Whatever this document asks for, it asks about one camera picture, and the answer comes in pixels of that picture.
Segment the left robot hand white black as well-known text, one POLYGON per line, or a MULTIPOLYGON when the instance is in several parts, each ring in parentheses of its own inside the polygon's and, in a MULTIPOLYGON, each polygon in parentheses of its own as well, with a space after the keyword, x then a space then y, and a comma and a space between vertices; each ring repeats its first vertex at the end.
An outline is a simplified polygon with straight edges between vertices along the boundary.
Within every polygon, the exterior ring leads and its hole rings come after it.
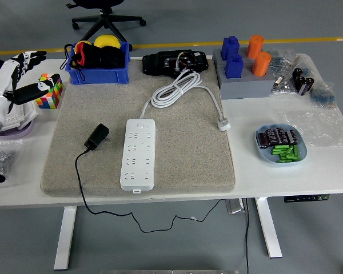
POLYGON ((60 79, 53 74, 48 79, 18 88, 22 76, 46 59, 46 51, 26 51, 5 61, 0 69, 0 128, 14 105, 22 105, 46 95, 60 79))

